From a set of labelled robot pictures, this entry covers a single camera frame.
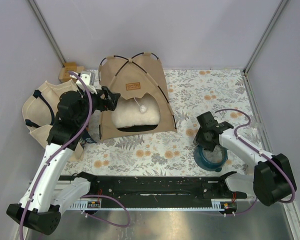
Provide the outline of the clear plastic bottle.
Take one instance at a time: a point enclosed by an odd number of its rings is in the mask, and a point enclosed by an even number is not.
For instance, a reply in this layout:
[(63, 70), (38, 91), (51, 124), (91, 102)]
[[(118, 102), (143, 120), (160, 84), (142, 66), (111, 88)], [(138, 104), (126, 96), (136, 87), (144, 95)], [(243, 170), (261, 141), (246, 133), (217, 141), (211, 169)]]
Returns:
[(262, 135), (263, 135), (263, 126), (258, 121), (252, 121), (250, 123), (251, 134), (253, 135), (253, 142), (255, 144), (259, 144), (262, 142)]

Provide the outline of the white fluffy pillow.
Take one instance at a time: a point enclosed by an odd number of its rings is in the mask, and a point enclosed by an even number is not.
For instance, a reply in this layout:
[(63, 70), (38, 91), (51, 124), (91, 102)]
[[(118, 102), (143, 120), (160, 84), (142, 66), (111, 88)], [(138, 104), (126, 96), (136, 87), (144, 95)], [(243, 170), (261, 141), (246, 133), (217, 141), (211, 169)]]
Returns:
[[(147, 111), (140, 112), (140, 106), (145, 105)], [(145, 94), (141, 98), (124, 99), (120, 97), (111, 119), (117, 129), (133, 126), (158, 125), (161, 119), (160, 108), (155, 98)]]

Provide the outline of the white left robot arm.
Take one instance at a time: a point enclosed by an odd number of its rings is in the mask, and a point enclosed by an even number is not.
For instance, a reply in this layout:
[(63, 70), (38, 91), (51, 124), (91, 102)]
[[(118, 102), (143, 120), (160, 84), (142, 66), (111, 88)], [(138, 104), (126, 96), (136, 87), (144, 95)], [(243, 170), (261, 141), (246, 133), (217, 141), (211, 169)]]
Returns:
[(61, 172), (84, 135), (91, 115), (96, 111), (114, 111), (120, 93), (102, 86), (96, 92), (70, 90), (63, 93), (52, 115), (52, 126), (41, 164), (19, 203), (10, 204), (7, 215), (19, 224), (50, 235), (60, 223), (62, 214), (79, 198), (97, 195), (97, 178), (81, 172), (75, 180), (53, 197)]

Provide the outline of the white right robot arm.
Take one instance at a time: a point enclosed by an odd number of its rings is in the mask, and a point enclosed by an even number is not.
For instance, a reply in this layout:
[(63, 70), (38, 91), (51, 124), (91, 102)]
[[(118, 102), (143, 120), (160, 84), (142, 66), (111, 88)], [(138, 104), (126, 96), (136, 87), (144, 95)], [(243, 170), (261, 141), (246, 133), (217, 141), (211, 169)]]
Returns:
[(297, 185), (289, 159), (282, 153), (266, 151), (239, 135), (241, 125), (234, 127), (227, 121), (218, 122), (210, 111), (197, 118), (199, 129), (193, 143), (196, 164), (210, 172), (220, 172), (232, 152), (253, 169), (252, 175), (237, 172), (218, 184), (218, 194), (229, 198), (235, 192), (255, 197), (265, 206), (295, 200)]

